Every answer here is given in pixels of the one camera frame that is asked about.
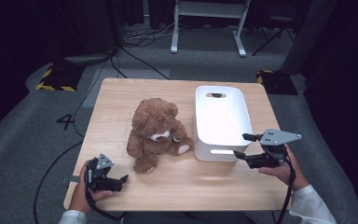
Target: gray carpet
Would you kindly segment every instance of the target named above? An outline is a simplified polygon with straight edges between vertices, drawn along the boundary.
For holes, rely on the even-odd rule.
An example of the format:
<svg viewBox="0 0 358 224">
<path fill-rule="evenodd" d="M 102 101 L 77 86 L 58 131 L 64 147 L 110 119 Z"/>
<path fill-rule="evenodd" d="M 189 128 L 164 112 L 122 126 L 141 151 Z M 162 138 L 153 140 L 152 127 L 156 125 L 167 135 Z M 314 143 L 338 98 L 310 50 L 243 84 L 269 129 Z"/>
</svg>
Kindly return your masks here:
<svg viewBox="0 0 358 224">
<path fill-rule="evenodd" d="M 255 30 L 250 35 L 242 34 L 249 56 L 241 58 L 232 39 L 233 29 L 235 27 L 185 30 L 179 36 L 179 50 L 175 55 L 170 54 L 170 36 L 147 47 L 126 50 L 159 71 L 169 73 L 170 79 L 255 82 L 256 71 L 280 67 L 292 43 L 282 35 L 252 57 L 250 54 L 264 42 L 262 33 Z M 131 72 L 140 70 L 147 71 L 137 72 L 141 78 L 153 73 L 153 69 L 123 50 L 114 58 L 114 63 L 120 64 L 123 74 L 129 76 Z M 0 223 L 34 222 L 33 202 L 39 181 L 59 155 L 83 139 L 79 133 L 84 135 L 90 121 L 98 85 L 92 89 L 92 99 L 90 97 L 87 102 L 85 99 L 103 65 L 86 68 L 77 92 L 37 91 L 35 87 L 48 66 L 46 64 L 29 76 L 25 84 L 30 94 L 0 122 Z M 110 63 L 101 71 L 104 77 L 117 76 Z M 337 222 L 358 223 L 358 202 L 351 182 L 329 151 L 302 95 L 306 89 L 305 78 L 296 75 L 292 80 L 299 95 L 268 96 L 277 120 L 282 130 L 303 135 L 301 141 L 291 144 L 292 149 L 302 164 L 303 172 L 324 198 Z M 56 122 L 66 114 L 76 114 L 75 125 L 70 125 L 67 130 L 64 124 Z M 70 150 L 49 172 L 38 194 L 40 223 L 57 223 L 61 218 L 65 178 L 73 172 L 79 149 Z M 273 223 L 269 212 L 250 211 L 247 215 L 256 223 Z M 96 213 L 89 216 L 89 223 L 109 221 Z M 283 223 L 298 223 L 298 219 L 287 215 Z"/>
<path fill-rule="evenodd" d="M 95 102 L 97 101 L 99 89 L 103 83 L 103 80 L 107 77 L 126 77 L 126 78 L 143 78 L 143 79 L 166 79 L 170 78 L 170 71 L 169 70 L 161 70 L 159 71 L 164 76 L 158 74 L 153 70 L 129 70 L 129 69 L 119 69 L 122 76 L 117 70 L 112 69 L 103 69 L 95 71 L 94 78 L 91 81 L 91 85 L 89 86 L 89 94 L 84 100 L 82 106 L 85 107 L 94 107 Z"/>
</svg>

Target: human hand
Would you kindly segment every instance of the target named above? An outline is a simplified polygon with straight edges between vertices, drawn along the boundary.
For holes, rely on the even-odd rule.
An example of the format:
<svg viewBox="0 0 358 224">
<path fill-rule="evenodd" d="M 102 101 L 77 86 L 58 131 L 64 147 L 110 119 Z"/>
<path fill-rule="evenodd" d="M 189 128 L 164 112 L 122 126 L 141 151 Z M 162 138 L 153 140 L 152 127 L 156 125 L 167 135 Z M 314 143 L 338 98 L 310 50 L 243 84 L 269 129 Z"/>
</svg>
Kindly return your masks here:
<svg viewBox="0 0 358 224">
<path fill-rule="evenodd" d="M 285 146 L 287 148 L 287 153 L 291 159 L 293 168 L 296 171 L 296 180 L 293 185 L 293 191 L 296 191 L 298 189 L 303 189 L 306 186 L 308 186 L 310 184 L 310 182 L 307 180 L 307 178 L 302 173 L 301 168 L 296 160 L 296 156 L 293 153 L 293 151 L 290 149 L 290 147 L 287 144 L 285 144 Z M 276 176 L 286 185 L 289 185 L 289 183 L 290 183 L 290 167 L 286 162 L 284 164 L 282 164 L 281 166 L 275 167 L 275 168 L 261 167 L 258 169 L 258 172 L 261 174 L 265 174 L 265 175 Z"/>
<path fill-rule="evenodd" d="M 79 183 L 76 185 L 74 189 L 74 193 L 72 195 L 72 201 L 69 204 L 69 208 L 68 208 L 69 210 L 77 210 L 85 214 L 91 211 L 91 207 L 87 203 L 87 199 L 86 199 L 87 186 L 86 186 L 86 182 L 84 181 L 84 176 L 86 174 L 88 163 L 89 162 L 86 161 L 86 163 L 84 163 L 83 168 L 80 171 Z M 111 190 L 101 190 L 101 191 L 94 192 L 88 189 L 88 191 L 95 202 L 98 202 L 101 199 L 106 198 L 113 194 L 113 191 Z"/>
</svg>

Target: table top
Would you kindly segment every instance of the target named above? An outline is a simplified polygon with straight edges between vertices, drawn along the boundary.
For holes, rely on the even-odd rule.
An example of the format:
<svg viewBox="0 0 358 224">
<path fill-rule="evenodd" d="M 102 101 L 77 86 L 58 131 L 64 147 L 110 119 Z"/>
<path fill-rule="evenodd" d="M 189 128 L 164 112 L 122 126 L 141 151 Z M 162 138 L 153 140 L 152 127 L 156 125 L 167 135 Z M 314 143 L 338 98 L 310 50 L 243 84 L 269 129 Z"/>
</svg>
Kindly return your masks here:
<svg viewBox="0 0 358 224">
<path fill-rule="evenodd" d="M 135 159 L 127 154 L 131 118 L 143 99 L 159 97 L 175 103 L 177 119 L 193 136 L 195 92 L 199 86 L 228 86 L 242 91 L 253 133 L 267 128 L 279 129 L 267 94 L 257 83 L 179 81 L 155 79 L 106 78 L 89 121 L 74 175 L 84 162 L 103 153 L 115 165 L 108 174 L 119 179 L 129 175 L 121 192 L 97 202 L 108 211 L 249 211 L 281 210 L 287 187 L 274 176 L 250 169 L 245 161 L 198 161 L 194 151 L 178 157 L 159 155 L 158 167 L 137 174 Z M 251 143 L 247 155 L 260 154 L 258 142 Z M 67 208 L 76 183 L 71 182 L 64 200 Z"/>
</svg>

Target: chair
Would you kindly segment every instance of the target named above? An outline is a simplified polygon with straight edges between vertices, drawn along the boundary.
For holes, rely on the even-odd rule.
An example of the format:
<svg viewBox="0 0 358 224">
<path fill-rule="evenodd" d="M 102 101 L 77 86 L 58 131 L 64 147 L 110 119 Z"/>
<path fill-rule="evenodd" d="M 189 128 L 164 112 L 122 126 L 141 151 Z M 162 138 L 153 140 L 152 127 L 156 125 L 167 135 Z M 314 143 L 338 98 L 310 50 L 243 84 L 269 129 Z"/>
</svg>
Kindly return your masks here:
<svg viewBox="0 0 358 224">
<path fill-rule="evenodd" d="M 293 41 L 295 39 L 290 34 L 289 29 L 297 30 L 302 22 L 302 16 L 296 8 L 289 2 L 280 2 L 277 0 L 268 0 L 263 1 L 259 9 L 260 15 L 259 18 L 261 21 L 258 22 L 259 27 L 262 29 L 263 34 L 267 41 L 258 48 L 252 56 L 255 56 L 258 51 L 263 49 L 269 42 L 271 42 L 276 37 L 280 37 L 283 31 L 287 31 L 287 34 L 290 35 Z M 279 31 L 270 38 L 267 38 L 263 27 L 268 29 L 279 29 Z"/>
</svg>

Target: white sleeve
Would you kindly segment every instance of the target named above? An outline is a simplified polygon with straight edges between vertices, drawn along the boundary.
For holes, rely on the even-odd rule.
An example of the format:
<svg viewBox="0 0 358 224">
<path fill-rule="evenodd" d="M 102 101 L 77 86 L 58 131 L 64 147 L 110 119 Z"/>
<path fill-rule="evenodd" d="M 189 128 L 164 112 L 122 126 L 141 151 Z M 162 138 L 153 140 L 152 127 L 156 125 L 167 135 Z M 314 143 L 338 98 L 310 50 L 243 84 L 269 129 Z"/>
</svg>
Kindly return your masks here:
<svg viewBox="0 0 358 224">
<path fill-rule="evenodd" d="M 295 191 L 292 197 L 293 202 L 289 214 L 293 217 L 301 217 L 300 224 L 336 223 L 330 210 L 312 185 Z"/>
<path fill-rule="evenodd" d="M 62 214 L 59 224 L 86 224 L 86 221 L 86 214 L 76 210 L 68 210 Z"/>
</svg>

